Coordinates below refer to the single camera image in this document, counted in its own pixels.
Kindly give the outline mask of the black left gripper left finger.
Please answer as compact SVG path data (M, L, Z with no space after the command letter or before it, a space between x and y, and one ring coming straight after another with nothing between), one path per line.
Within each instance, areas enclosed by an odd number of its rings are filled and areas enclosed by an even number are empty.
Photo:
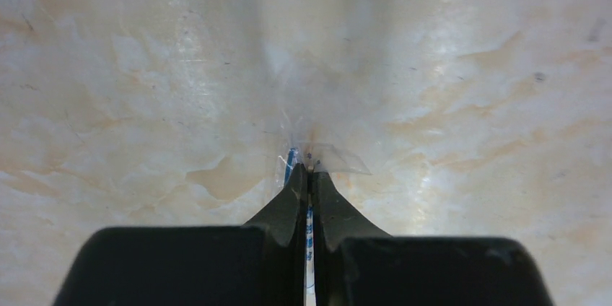
M238 226L107 227L76 255L56 305L303 305L307 170Z

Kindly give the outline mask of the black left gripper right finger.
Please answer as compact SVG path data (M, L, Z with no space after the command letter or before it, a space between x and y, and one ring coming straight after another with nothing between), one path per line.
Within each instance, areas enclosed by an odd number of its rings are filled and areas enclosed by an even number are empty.
M533 257L506 237L392 236L310 176L318 305L552 305Z

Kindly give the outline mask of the small pill blister bag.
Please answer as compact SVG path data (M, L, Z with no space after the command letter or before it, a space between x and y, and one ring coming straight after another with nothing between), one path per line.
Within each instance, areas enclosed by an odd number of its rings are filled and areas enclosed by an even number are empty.
M316 136L317 126L311 120L284 118L280 123L280 134L283 138L282 152L277 163L276 183L280 186L289 182L296 165L304 164L307 170L314 172L349 172L370 174L360 157L347 149L336 147L331 143L333 134L322 138ZM307 196L306 220L304 224L304 295L306 305L316 304L315 294L315 234L311 196Z

